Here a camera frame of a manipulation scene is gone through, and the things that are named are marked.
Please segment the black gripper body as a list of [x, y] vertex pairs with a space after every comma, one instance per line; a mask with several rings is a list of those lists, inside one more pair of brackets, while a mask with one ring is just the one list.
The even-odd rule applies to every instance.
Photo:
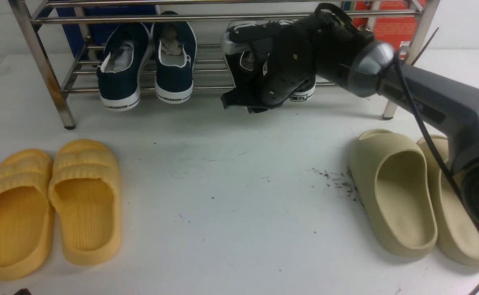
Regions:
[[223, 52], [250, 52], [254, 69], [221, 95], [223, 107], [245, 107], [249, 113], [279, 108], [313, 75], [346, 88], [350, 67], [373, 41], [372, 32], [358, 30], [331, 3], [318, 4], [313, 13], [288, 25], [230, 28], [221, 39]]

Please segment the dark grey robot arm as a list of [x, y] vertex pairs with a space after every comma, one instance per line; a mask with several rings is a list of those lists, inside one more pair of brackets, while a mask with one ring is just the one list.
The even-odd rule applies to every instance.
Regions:
[[250, 52], [254, 70], [246, 82], [221, 96], [224, 108], [250, 113], [279, 108], [303, 82], [317, 75], [361, 98], [381, 95], [415, 116], [432, 153], [425, 123], [448, 138], [449, 168], [463, 173], [461, 203], [479, 225], [479, 89], [405, 64], [399, 53], [360, 31], [336, 5], [324, 2], [288, 25], [232, 28], [223, 36], [227, 54]]

